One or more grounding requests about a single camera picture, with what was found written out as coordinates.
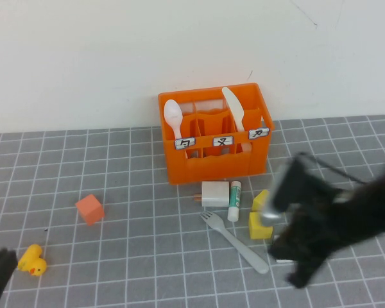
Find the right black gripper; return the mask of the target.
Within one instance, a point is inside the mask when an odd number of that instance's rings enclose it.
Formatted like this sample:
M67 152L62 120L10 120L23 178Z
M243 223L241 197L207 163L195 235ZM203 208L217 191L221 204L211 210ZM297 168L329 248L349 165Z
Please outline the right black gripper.
M298 209L286 229L273 236L268 253L276 261L295 261L287 282L305 288L329 255L359 242L358 216L358 205L331 205L315 214Z

